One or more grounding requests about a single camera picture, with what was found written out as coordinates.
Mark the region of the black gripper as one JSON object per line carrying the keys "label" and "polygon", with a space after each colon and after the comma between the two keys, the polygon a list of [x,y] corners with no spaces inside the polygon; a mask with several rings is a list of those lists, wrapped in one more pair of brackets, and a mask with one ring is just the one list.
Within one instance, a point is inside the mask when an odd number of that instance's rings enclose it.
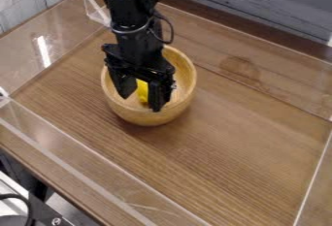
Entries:
{"label": "black gripper", "polygon": [[138,88],[137,79],[149,82],[147,103],[158,113],[170,101],[175,67],[163,56],[166,41],[161,25],[138,28],[111,26],[115,44],[104,44],[104,64],[119,96],[127,99]]}

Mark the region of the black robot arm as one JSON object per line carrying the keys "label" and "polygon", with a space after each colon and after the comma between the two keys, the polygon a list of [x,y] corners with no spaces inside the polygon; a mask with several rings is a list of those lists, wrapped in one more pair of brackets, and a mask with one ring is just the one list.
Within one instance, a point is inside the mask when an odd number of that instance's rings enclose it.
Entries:
{"label": "black robot arm", "polygon": [[104,44],[104,66],[116,93],[128,98],[138,90],[138,82],[147,84],[147,106],[159,112],[170,102],[175,67],[163,56],[163,49],[174,41],[165,37],[162,25],[167,17],[158,12],[159,0],[103,0],[110,12],[108,28],[116,42]]}

